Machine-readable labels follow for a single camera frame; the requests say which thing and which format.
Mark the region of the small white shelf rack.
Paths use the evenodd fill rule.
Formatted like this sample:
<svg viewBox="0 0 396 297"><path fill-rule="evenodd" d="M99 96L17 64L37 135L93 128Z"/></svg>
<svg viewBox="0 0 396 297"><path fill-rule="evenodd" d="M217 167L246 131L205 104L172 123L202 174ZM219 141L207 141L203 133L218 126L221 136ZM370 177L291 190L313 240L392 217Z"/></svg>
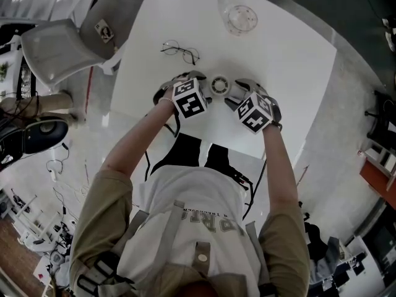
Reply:
<svg viewBox="0 0 396 297"><path fill-rule="evenodd" d="M396 182L396 152L369 139L364 154L368 161L387 177L386 190L388 191Z"/></svg>

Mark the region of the person's white printed shirt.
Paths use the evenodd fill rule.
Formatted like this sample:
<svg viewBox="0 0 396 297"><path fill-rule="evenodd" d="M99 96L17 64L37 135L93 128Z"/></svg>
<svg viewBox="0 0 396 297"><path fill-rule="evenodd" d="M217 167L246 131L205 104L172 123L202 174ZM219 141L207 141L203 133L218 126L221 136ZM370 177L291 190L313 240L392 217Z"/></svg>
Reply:
<svg viewBox="0 0 396 297"><path fill-rule="evenodd" d="M117 269L139 297L173 297L200 280L220 297L259 297L261 263L241 227L244 196L232 179L210 168L164 166L140 196L149 216Z"/></svg>

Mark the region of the person's left forearm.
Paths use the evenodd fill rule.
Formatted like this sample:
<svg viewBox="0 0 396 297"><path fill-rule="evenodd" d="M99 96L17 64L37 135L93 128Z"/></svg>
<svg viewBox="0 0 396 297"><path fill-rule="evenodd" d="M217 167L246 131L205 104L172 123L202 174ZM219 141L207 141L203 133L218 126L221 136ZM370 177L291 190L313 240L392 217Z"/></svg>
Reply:
<svg viewBox="0 0 396 297"><path fill-rule="evenodd" d="M157 134L174 114L171 99L162 98L118 143L105 158L101 170L111 170L131 177Z"/></svg>

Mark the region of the black hip-worn device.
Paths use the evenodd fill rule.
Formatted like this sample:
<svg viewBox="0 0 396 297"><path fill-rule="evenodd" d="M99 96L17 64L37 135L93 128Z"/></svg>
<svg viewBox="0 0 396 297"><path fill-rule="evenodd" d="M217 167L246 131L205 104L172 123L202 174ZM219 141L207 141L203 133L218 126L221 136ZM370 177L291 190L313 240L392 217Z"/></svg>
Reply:
<svg viewBox="0 0 396 297"><path fill-rule="evenodd" d="M239 184L245 191L250 191L252 192L253 186L252 182L245 177L241 172L233 168L232 166L229 166L227 169L227 175L233 179L237 184Z"/></svg>

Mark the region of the black office chair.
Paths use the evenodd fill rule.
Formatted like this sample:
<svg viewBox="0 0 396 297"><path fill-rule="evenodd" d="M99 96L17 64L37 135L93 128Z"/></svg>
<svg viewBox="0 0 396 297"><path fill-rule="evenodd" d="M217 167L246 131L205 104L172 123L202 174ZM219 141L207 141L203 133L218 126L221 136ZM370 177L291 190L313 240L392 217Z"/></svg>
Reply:
<svg viewBox="0 0 396 297"><path fill-rule="evenodd" d="M367 138L388 149L396 149L396 101L389 95L373 91L376 99L374 112L365 111L365 116L374 118Z"/></svg>

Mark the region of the person's left hand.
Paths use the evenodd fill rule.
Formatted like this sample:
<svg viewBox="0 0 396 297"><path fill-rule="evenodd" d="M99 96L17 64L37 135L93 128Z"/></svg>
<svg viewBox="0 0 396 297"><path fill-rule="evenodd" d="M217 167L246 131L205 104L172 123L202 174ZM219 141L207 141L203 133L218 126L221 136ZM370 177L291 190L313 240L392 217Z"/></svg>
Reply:
<svg viewBox="0 0 396 297"><path fill-rule="evenodd" d="M174 84L177 84L179 82L178 79L170 80L165 82L160 86L160 88L157 90L157 92L153 96L153 103L154 105L157 105L158 102L160 101L161 98L165 96L166 91L170 88L171 90L173 89Z"/></svg>

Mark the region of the small printed photo card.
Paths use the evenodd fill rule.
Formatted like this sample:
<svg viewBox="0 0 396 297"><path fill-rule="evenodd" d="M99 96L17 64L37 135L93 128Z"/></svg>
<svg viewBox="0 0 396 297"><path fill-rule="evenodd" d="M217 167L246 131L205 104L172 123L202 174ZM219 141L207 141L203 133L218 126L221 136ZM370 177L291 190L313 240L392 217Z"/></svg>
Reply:
<svg viewBox="0 0 396 297"><path fill-rule="evenodd" d="M108 43L113 39L114 33L104 19L99 20L94 28L104 43Z"/></svg>

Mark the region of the black harness buckle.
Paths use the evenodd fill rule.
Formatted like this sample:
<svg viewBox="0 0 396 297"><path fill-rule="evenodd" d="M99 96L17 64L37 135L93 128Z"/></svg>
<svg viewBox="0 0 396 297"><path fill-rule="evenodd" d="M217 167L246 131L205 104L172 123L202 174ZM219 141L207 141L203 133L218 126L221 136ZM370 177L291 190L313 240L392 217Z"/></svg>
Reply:
<svg viewBox="0 0 396 297"><path fill-rule="evenodd" d="M82 264L74 283L76 297L138 297L133 283L116 274L119 256L111 251L98 256L91 268Z"/></svg>

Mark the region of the person's khaki vest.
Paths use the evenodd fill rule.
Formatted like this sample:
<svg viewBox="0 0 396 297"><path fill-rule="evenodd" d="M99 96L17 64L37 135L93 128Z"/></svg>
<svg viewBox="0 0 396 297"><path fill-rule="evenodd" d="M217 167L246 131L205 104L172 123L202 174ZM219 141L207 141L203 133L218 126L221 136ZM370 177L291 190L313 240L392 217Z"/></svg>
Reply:
<svg viewBox="0 0 396 297"><path fill-rule="evenodd" d="M126 243L148 219L143 201L135 217L130 216L131 210L131 180L115 171L98 172L85 200L72 242L72 290L82 264L91 268L98 256L108 251L117 254L120 262ZM241 216L241 227L249 236L261 263L259 297L306 297L310 259L304 238L304 223L299 219L297 210L292 207L270 213L260 231L256 231L253 224L243 225ZM138 296L137 285L130 279L124 279L133 283L134 293ZM207 284L220 297L208 281L194 283ZM179 288L173 297L190 284Z"/></svg>

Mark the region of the person's black trousers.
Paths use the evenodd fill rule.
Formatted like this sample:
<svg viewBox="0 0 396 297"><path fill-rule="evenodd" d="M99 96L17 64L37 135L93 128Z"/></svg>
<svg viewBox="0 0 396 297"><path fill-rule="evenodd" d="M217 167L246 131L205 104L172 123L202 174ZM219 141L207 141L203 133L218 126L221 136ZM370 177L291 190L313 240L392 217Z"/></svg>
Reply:
<svg viewBox="0 0 396 297"><path fill-rule="evenodd" d="M199 166L201 142L198 138L179 134L171 150L164 159L153 167L151 174L166 165ZM236 170L229 163L228 149L217 144L212 144L209 148L209 154L204 166L219 171L229 177L232 177L236 173Z"/></svg>

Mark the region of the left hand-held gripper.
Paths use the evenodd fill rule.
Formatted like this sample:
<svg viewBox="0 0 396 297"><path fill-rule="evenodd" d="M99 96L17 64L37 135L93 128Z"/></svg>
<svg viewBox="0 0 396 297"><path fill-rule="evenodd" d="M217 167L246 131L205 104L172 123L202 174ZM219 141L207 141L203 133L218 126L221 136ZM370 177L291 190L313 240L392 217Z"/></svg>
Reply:
<svg viewBox="0 0 396 297"><path fill-rule="evenodd" d="M180 75L184 82L173 85L172 101L183 119L191 119L205 114L213 101L204 93L207 77L200 71L184 72Z"/></svg>

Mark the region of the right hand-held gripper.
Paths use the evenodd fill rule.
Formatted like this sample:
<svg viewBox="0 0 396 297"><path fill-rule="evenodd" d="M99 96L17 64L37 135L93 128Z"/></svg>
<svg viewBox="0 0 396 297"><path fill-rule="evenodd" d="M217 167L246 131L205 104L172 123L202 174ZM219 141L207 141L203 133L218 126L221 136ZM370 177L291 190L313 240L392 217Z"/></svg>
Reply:
<svg viewBox="0 0 396 297"><path fill-rule="evenodd" d="M246 99L226 97L225 104L232 110L236 110L236 115L240 123L257 134L269 125L282 129L280 121L282 114L277 101L266 95L264 87L252 79L236 79L235 83L245 91L251 93Z"/></svg>

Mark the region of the black keyboard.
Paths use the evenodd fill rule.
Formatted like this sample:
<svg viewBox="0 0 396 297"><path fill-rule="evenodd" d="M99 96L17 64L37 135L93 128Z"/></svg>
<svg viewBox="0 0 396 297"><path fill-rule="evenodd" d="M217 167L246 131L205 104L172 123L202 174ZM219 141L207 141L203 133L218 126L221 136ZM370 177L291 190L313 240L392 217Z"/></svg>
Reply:
<svg viewBox="0 0 396 297"><path fill-rule="evenodd" d="M33 75L28 64L23 60L20 67L19 79L17 83L18 100L30 98L36 94L36 77Z"/></svg>

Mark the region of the person's right forearm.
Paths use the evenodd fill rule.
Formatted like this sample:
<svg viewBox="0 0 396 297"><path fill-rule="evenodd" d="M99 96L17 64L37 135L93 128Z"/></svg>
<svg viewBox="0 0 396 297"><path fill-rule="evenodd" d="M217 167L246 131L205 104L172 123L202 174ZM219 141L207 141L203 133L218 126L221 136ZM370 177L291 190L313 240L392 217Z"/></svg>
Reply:
<svg viewBox="0 0 396 297"><path fill-rule="evenodd" d="M267 160L267 182L270 211L295 208L303 222L299 207L298 189L293 168L282 134L277 126L269 125L263 131Z"/></svg>

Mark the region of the thin-rimmed round eyeglasses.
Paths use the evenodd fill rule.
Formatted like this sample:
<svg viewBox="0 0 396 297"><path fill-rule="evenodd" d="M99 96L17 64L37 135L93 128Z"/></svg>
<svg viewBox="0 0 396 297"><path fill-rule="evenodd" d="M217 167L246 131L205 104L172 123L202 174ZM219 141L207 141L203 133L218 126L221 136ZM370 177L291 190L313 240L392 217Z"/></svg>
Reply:
<svg viewBox="0 0 396 297"><path fill-rule="evenodd" d="M162 44L160 51L168 56L182 54L183 61L195 66L200 60L200 54L195 48L182 48L176 40L168 40Z"/></svg>

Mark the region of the orange flat box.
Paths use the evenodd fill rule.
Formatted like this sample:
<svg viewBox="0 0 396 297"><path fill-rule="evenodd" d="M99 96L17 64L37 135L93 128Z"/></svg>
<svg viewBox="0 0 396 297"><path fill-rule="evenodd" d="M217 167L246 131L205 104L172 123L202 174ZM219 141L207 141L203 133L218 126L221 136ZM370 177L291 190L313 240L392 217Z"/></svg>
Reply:
<svg viewBox="0 0 396 297"><path fill-rule="evenodd" d="M396 210L396 178L387 188L390 179L368 160L365 161L360 176Z"/></svg>

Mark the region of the grey blue jacket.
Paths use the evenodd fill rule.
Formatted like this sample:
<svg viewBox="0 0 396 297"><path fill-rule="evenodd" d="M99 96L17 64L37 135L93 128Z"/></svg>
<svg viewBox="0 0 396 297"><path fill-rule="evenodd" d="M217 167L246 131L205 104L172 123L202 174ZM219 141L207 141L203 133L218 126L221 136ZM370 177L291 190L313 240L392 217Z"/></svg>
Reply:
<svg viewBox="0 0 396 297"><path fill-rule="evenodd" d="M340 241L330 237L325 243L318 226L305 222L304 227L310 258L309 284L315 285L334 274L340 260Z"/></svg>

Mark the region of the white black-legged side table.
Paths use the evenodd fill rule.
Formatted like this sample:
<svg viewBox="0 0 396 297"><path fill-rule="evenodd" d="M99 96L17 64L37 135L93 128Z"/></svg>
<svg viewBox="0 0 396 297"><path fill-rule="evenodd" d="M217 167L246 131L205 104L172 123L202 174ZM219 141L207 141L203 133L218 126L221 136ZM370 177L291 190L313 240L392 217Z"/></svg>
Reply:
<svg viewBox="0 0 396 297"><path fill-rule="evenodd" d="M0 55L0 64L6 61L9 63L6 79L5 81L0 82L0 101L7 97L16 97L20 67L23 60L26 62L21 49L15 51L9 51L7 53Z"/></svg>

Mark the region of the white grey-seated chair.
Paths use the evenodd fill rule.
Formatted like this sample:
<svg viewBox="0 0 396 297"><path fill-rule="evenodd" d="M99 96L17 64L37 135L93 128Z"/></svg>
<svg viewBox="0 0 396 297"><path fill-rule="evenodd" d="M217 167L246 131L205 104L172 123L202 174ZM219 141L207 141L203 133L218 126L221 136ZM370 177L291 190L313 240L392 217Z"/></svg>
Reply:
<svg viewBox="0 0 396 297"><path fill-rule="evenodd" d="M21 36L24 58L37 80L52 87L88 67L107 75L119 66L143 0L98 0L81 26L71 19L40 24ZM94 26L104 19L114 33L104 43Z"/></svg>

